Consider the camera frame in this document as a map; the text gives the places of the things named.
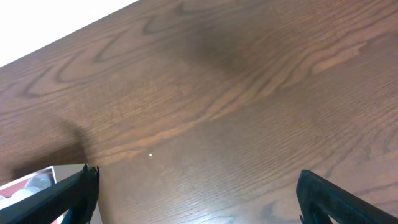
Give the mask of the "clear spray bottle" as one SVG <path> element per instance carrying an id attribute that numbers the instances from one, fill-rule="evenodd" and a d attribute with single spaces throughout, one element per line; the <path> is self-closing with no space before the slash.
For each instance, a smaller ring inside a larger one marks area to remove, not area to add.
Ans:
<path id="1" fill-rule="evenodd" d="M 40 190 L 46 189 L 53 184 L 52 176 L 49 174 L 38 174 L 30 178 L 25 187 L 37 187 Z"/>

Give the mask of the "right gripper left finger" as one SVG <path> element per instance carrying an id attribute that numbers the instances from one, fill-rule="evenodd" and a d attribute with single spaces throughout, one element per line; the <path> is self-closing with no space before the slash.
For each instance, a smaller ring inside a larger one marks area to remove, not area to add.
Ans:
<path id="1" fill-rule="evenodd" d="M 66 224 L 90 223 L 100 192 L 99 167 L 82 170 L 1 210 L 3 224 L 51 224 L 59 216 Z"/>

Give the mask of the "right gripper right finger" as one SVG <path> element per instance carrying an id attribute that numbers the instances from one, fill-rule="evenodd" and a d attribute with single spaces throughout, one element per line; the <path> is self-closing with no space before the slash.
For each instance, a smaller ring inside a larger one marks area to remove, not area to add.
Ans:
<path id="1" fill-rule="evenodd" d="M 397 223 L 394 217 L 365 202 L 339 186 L 316 175 L 310 170 L 302 170 L 297 182 L 296 194 L 302 214 L 303 224 Z"/>

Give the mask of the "white lotion tube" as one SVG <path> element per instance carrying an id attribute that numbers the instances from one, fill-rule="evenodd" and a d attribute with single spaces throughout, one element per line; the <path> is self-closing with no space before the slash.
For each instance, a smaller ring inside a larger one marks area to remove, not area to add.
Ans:
<path id="1" fill-rule="evenodd" d="M 27 197 L 30 197 L 37 192 L 40 192 L 41 189 L 33 186 L 33 187 L 25 187 L 23 189 L 18 190 L 17 192 L 13 193 L 10 197 L 1 196 L 1 209 L 9 207 L 21 200 L 24 200 Z"/>

